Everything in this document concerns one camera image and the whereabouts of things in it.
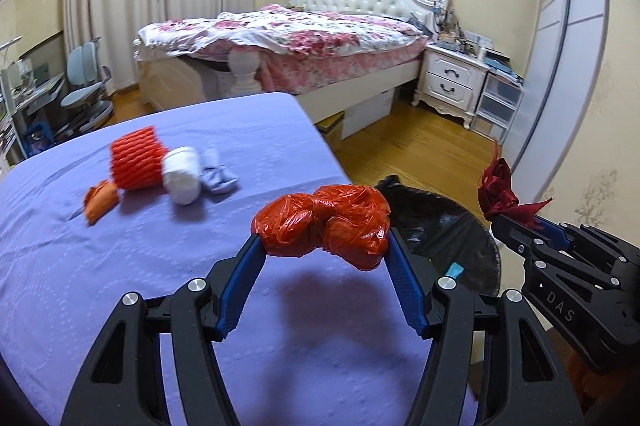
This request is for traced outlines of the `dark red wrapper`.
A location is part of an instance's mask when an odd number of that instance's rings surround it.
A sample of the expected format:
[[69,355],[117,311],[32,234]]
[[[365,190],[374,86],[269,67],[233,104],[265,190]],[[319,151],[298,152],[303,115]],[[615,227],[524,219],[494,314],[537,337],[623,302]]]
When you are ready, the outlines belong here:
[[493,223],[498,217],[506,217],[529,229],[540,229],[538,213],[552,198],[534,203],[522,203],[512,188],[512,171],[495,140],[494,153],[480,176],[477,200],[484,218]]

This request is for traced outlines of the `red foam fruit net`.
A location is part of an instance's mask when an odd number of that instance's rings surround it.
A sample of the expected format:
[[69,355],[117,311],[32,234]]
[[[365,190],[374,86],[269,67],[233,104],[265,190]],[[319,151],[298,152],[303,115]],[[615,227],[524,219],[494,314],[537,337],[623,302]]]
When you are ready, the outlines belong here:
[[111,176],[120,190],[135,191],[163,183],[162,161],[168,149],[157,138],[153,126],[116,139],[110,151]]

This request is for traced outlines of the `white nightstand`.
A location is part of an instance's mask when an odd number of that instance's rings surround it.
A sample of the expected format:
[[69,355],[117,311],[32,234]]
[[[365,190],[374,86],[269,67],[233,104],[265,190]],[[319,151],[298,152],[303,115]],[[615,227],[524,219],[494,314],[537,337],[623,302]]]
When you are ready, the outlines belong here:
[[475,57],[428,44],[412,105],[423,102],[440,115],[460,119],[463,127],[470,129],[488,70],[488,65]]

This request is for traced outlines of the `white tufted bed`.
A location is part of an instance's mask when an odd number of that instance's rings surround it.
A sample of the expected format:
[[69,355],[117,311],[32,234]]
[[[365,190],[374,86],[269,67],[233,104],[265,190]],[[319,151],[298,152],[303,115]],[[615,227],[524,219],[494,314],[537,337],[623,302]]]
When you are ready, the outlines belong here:
[[290,0],[151,23],[134,40],[143,99],[169,110],[268,92],[311,121],[415,79],[450,0]]

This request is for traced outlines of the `red plastic bag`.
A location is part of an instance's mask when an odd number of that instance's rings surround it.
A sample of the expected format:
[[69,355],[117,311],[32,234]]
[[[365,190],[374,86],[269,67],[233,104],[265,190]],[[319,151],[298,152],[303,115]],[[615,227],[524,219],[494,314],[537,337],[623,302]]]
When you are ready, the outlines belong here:
[[388,250],[390,205],[372,187],[322,186],[270,202],[254,216],[250,230],[272,256],[303,257],[321,249],[371,271]]

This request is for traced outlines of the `pink floral quilt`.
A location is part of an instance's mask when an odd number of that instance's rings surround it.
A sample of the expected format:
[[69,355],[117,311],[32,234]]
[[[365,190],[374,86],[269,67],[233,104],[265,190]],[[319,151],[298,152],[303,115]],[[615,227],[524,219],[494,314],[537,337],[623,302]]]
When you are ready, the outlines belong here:
[[233,50],[256,52],[262,89],[299,95],[413,61],[427,43],[428,37],[405,21],[294,12],[272,4],[256,12],[223,12],[215,19],[149,24],[138,33],[134,58],[214,61]]

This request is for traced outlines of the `purple bed sheet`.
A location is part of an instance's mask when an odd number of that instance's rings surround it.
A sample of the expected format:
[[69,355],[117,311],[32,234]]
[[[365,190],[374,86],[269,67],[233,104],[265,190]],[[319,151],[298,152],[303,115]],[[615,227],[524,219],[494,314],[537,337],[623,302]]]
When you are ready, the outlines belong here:
[[[178,206],[127,193],[89,225],[82,202],[110,175],[111,143],[151,126],[170,149],[215,149],[234,192]],[[234,255],[254,215],[283,194],[345,183],[296,99],[262,94],[159,112],[62,143],[1,184],[1,354],[55,425],[119,298],[168,295]],[[238,327],[215,354],[244,425],[400,425],[428,342],[408,327],[384,268],[315,251],[269,258]]]

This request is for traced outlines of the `grey crumpled paper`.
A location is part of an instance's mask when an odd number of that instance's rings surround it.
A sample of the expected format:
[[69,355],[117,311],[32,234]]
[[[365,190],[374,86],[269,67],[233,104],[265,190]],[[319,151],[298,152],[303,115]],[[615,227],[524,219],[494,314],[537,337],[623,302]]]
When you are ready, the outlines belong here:
[[222,164],[215,148],[208,148],[200,155],[201,160],[201,184],[203,188],[213,195],[224,195],[235,191],[239,185],[239,178]]

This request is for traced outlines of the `teal cosmetic tube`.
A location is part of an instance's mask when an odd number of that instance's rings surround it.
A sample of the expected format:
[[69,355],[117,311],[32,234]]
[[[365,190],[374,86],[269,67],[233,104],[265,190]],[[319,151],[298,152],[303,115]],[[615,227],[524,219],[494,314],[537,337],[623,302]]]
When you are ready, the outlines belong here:
[[462,275],[463,271],[464,268],[461,265],[452,263],[446,271],[445,276],[455,280],[457,279],[457,277],[460,277]]

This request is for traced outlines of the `white crumpled tissue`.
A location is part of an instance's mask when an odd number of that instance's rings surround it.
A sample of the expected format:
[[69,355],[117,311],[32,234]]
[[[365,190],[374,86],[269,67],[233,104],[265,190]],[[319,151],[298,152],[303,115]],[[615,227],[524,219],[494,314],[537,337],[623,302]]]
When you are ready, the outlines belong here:
[[162,160],[163,186],[177,205],[189,205],[201,194],[202,168],[192,147],[172,149]]

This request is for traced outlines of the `orange wrapper piece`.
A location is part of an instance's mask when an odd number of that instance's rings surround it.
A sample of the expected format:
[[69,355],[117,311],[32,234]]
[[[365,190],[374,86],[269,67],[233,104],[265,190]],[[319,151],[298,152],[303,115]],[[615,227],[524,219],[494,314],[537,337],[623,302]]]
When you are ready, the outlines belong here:
[[91,187],[84,198],[84,215],[93,226],[98,220],[119,205],[117,186],[109,180],[102,180]]

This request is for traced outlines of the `light blue desk chair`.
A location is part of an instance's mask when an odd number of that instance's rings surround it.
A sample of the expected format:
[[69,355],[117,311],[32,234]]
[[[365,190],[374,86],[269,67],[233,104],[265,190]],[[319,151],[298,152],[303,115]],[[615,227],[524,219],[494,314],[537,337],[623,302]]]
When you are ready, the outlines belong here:
[[102,127],[113,115],[113,102],[106,96],[111,69],[99,64],[100,37],[74,48],[67,57],[66,78],[70,91],[60,106],[68,120],[54,137],[57,141],[78,137]]

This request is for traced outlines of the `sliding wardrobe door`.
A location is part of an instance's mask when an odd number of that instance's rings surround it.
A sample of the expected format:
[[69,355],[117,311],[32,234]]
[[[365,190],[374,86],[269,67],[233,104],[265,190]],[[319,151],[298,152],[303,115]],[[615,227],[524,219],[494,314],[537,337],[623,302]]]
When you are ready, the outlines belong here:
[[610,0],[540,0],[523,99],[502,145],[512,188],[542,199],[586,114],[600,72]]

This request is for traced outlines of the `white storage box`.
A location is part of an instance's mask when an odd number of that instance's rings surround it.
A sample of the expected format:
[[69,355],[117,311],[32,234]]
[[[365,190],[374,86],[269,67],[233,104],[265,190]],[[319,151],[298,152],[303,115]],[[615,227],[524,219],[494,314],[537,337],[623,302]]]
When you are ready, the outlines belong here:
[[385,90],[385,92],[362,101],[360,104],[347,108],[343,122],[342,139],[346,139],[389,116],[394,98],[395,90]]

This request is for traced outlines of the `plastic drawer unit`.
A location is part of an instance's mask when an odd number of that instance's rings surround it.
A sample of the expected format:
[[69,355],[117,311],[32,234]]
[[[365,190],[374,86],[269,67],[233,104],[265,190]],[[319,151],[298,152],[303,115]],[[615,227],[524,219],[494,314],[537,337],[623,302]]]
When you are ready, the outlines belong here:
[[522,97],[523,85],[520,81],[490,69],[477,100],[472,131],[502,145],[518,114]]

